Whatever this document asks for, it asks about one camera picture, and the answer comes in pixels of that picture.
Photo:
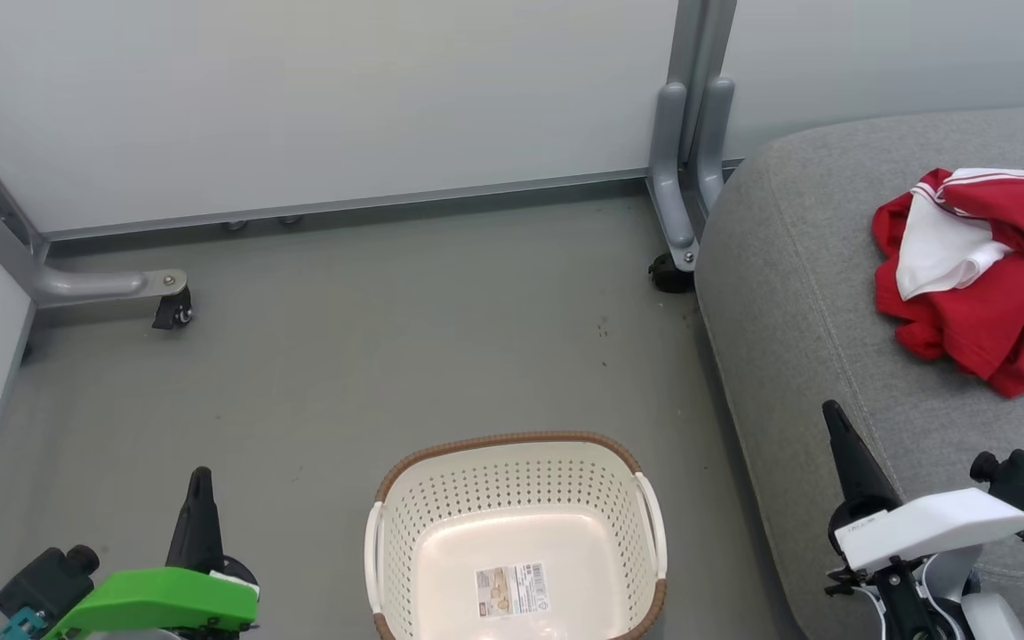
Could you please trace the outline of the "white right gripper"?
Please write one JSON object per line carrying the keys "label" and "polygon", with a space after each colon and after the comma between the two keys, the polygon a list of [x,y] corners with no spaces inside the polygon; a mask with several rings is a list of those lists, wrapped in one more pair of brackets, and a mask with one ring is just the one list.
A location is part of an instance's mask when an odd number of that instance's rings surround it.
{"label": "white right gripper", "polygon": [[846,564],[878,572],[922,556],[1024,534],[1024,511],[980,489],[941,492],[902,505],[843,406],[821,406],[843,499],[837,515],[870,515],[834,531]]}

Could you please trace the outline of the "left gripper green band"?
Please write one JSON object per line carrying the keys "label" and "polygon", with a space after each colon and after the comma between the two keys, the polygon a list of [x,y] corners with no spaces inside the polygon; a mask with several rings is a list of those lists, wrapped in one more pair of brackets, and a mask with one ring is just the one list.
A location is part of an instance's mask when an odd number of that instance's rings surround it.
{"label": "left gripper green band", "polygon": [[260,587],[223,572],[225,555],[212,472],[191,471],[165,564],[114,572],[41,558],[46,639],[240,639],[259,625]]}

